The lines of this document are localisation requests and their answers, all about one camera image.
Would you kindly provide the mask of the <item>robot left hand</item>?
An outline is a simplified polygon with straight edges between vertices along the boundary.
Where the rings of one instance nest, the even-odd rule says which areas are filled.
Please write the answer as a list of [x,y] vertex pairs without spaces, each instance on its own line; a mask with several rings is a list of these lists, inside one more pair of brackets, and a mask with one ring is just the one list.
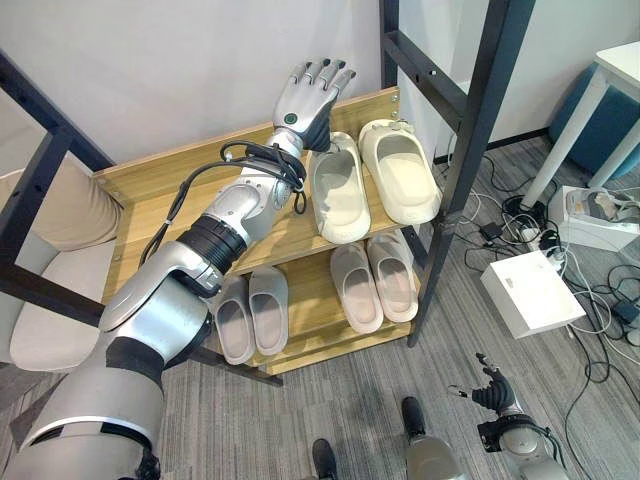
[[330,147],[330,112],[356,72],[340,59],[305,61],[294,68],[276,102],[267,141],[299,158],[303,150]]

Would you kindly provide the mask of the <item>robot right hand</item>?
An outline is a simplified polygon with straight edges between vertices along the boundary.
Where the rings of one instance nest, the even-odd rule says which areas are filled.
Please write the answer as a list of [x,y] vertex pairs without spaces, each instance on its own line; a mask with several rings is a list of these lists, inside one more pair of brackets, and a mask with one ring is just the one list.
[[475,357],[483,366],[482,371],[490,378],[488,385],[467,389],[460,385],[451,384],[447,387],[447,392],[454,396],[470,399],[500,416],[516,404],[515,392],[500,368],[493,364],[485,354],[476,352]]

